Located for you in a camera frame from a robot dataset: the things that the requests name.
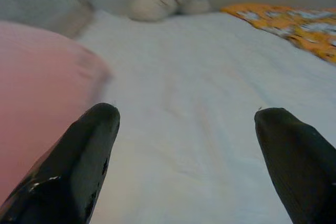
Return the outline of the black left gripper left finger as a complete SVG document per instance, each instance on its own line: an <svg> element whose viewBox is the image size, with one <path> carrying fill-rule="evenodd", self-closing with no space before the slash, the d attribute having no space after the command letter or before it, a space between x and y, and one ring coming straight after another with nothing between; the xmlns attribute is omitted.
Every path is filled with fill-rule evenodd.
<svg viewBox="0 0 336 224"><path fill-rule="evenodd" d="M111 104L86 111L10 193L1 223L89 223L119 127Z"/></svg>

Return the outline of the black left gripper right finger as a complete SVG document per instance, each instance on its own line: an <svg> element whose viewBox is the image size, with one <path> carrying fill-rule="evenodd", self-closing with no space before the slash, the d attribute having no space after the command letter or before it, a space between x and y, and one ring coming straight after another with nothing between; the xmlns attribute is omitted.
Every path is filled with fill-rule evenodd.
<svg viewBox="0 0 336 224"><path fill-rule="evenodd" d="M256 112L273 186L293 223L335 223L335 148L284 108Z"/></svg>

